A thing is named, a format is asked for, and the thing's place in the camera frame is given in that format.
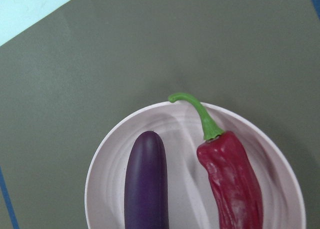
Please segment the purple eggplant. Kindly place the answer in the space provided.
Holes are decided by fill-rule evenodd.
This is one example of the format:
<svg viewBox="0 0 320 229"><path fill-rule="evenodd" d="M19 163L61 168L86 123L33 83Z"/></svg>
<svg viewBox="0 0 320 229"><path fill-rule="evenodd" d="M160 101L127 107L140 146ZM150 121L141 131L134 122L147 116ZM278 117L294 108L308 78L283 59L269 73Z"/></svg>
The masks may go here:
<svg viewBox="0 0 320 229"><path fill-rule="evenodd" d="M168 174L161 137L146 131L131 149L124 184L126 229L168 229Z"/></svg>

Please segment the red chili pepper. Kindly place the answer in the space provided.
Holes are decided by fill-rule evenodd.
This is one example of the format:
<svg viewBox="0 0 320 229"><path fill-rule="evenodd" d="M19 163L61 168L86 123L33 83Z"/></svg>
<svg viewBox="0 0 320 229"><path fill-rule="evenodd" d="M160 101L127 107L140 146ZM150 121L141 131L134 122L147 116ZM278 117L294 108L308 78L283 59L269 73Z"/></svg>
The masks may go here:
<svg viewBox="0 0 320 229"><path fill-rule="evenodd" d="M240 140L222 130L193 95L174 93L168 101L186 101L197 111L204 143L196 155L208 174L221 229L261 229L264 209L262 190Z"/></svg>

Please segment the brown paper table cover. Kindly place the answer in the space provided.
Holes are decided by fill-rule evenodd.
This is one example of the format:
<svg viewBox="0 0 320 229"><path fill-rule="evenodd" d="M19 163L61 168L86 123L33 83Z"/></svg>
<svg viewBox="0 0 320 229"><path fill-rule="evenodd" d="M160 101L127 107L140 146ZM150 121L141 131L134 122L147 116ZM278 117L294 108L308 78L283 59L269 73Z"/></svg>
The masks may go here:
<svg viewBox="0 0 320 229"><path fill-rule="evenodd" d="M320 20L311 0L72 0L0 48L0 168L22 229L84 229L91 159L176 92L241 115L320 226Z"/></svg>

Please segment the pink plate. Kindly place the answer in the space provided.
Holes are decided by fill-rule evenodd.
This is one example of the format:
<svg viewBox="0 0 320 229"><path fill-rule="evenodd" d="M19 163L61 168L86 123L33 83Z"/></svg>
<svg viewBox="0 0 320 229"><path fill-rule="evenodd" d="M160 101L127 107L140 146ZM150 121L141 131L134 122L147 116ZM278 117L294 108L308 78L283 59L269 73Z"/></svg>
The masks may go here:
<svg viewBox="0 0 320 229"><path fill-rule="evenodd" d="M243 144L262 191L266 229L304 229L306 210L298 180L279 148L255 125L227 109L205 105L224 130ZM88 169L84 205L90 229L122 229L128 158L136 138L154 131L167 162L169 226L217 229L218 210L205 169L196 156L203 142L200 118L185 102L161 102L120 121L102 140Z"/></svg>

